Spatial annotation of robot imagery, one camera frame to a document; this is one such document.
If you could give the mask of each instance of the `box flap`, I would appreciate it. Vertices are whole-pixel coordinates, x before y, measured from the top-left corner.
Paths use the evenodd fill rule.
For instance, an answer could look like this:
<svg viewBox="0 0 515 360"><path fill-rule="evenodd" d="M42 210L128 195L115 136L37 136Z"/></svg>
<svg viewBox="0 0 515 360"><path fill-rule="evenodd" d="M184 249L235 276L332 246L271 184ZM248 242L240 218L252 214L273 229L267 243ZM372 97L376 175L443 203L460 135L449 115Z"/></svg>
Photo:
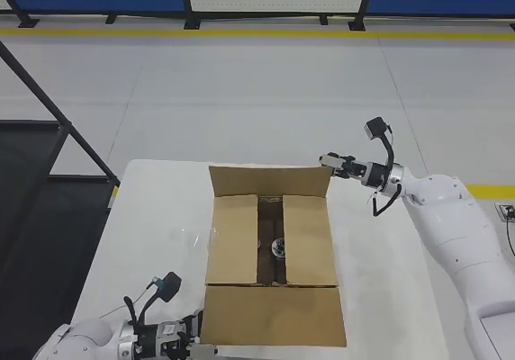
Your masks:
<svg viewBox="0 0 515 360"><path fill-rule="evenodd" d="M210 166L215 196L305 195L325 197L331 168Z"/></svg>
<svg viewBox="0 0 515 360"><path fill-rule="evenodd" d="M213 200L207 284L255 284L258 280L258 197Z"/></svg>
<svg viewBox="0 0 515 360"><path fill-rule="evenodd" d="M208 286L202 343L345 347L337 288Z"/></svg>
<svg viewBox="0 0 515 360"><path fill-rule="evenodd" d="M284 196L284 237L288 284L338 285L325 199Z"/></svg>

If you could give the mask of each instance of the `blue barrier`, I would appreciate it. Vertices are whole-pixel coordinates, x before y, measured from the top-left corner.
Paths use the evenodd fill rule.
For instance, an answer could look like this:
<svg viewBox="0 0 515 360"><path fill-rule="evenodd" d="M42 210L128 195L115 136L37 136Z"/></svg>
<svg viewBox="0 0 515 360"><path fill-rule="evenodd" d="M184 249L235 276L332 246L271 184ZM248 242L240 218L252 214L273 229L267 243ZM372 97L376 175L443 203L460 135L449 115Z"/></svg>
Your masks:
<svg viewBox="0 0 515 360"><path fill-rule="evenodd" d="M371 14L515 15L515 0L369 0Z"/></svg>
<svg viewBox="0 0 515 360"><path fill-rule="evenodd" d="M183 0L17 0L27 11L56 12L174 12L184 11Z"/></svg>

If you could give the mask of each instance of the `yellow floor line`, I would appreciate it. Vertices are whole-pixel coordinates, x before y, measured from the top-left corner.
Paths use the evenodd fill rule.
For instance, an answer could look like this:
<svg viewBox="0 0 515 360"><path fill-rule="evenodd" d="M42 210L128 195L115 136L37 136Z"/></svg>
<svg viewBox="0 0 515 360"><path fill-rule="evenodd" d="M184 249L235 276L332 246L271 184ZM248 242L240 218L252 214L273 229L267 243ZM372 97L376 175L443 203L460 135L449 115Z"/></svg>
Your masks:
<svg viewBox="0 0 515 360"><path fill-rule="evenodd" d="M514 184L468 184L476 199L515 199Z"/></svg>
<svg viewBox="0 0 515 360"><path fill-rule="evenodd" d="M363 38L453 41L515 41L515 33L428 32L428 31L348 31L274 29L18 29L0 28L0 36L65 37L273 37L273 38Z"/></svg>

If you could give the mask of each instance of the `floor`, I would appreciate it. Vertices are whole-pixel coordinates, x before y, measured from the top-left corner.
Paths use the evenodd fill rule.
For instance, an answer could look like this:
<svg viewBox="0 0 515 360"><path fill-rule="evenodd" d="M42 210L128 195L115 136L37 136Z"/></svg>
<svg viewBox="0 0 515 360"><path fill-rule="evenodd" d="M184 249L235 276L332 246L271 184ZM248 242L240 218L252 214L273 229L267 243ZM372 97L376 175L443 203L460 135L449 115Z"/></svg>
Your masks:
<svg viewBox="0 0 515 360"><path fill-rule="evenodd" d="M44 19L39 26L101 27L102 22ZM8 23L14 25L10 18L0 20L0 26ZM114 26L182 25L118 23ZM314 20L244 26L319 27ZM368 24L386 31L404 26L413 24ZM494 22L421 26L510 32ZM396 161L414 175L515 184L515 41L20 36L3 41L119 177L134 158L313 166L320 154L334 151L383 161L381 145L362 130L382 116L393 128ZM50 119L1 60L0 119ZM53 172L101 174L71 139ZM515 269L495 201L481 203ZM515 246L514 230L512 236ZM456 290L427 259L450 357L472 359Z"/></svg>

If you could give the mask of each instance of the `open cardboard box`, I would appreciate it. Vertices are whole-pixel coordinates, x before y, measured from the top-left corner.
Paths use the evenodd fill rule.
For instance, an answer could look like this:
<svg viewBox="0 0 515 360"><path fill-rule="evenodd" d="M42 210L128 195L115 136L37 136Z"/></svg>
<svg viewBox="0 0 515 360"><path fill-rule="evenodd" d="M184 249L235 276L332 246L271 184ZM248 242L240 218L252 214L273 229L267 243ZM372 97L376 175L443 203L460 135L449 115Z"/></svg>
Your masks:
<svg viewBox="0 0 515 360"><path fill-rule="evenodd" d="M212 239L201 340L344 347L326 167L210 166ZM271 250L285 239L285 259Z"/></svg>

